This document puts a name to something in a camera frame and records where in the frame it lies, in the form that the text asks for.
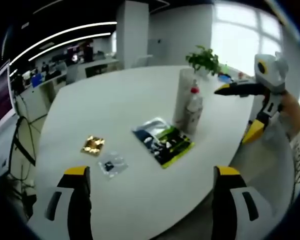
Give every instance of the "white pillar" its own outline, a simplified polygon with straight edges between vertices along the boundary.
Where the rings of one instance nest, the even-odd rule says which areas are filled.
[[[125,1],[116,13],[116,55],[125,69],[147,55],[149,5]]]

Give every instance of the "plastic packaging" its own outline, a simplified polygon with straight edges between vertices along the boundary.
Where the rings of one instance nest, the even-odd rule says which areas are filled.
[[[112,179],[128,167],[125,159],[114,151],[99,156],[98,165],[107,179]]]
[[[184,125],[185,108],[189,102],[194,77],[194,70],[192,68],[181,69],[179,72],[178,91],[172,120],[173,125],[178,129],[181,129]]]
[[[182,129],[187,134],[195,133],[203,110],[203,97],[199,92],[198,86],[191,88],[190,99],[185,108],[184,126]]]

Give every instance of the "potted plant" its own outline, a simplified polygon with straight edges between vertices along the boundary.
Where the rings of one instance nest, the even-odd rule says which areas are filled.
[[[212,54],[212,49],[206,49],[204,46],[197,45],[200,49],[199,53],[191,52],[185,57],[189,64],[193,67],[195,73],[199,73],[202,77],[205,77],[209,73],[214,76],[221,70],[219,66],[218,55]]]

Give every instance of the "white bottle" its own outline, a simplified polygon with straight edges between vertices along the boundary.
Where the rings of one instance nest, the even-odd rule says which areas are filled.
[[[203,110],[203,97],[199,93],[199,88],[191,88],[191,97],[185,108],[183,130],[187,134],[194,134]]]

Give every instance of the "gold packet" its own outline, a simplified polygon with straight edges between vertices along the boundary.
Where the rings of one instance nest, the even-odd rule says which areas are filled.
[[[91,135],[86,139],[81,149],[81,152],[97,157],[100,154],[104,144],[105,144],[105,140],[103,138],[99,138]]]

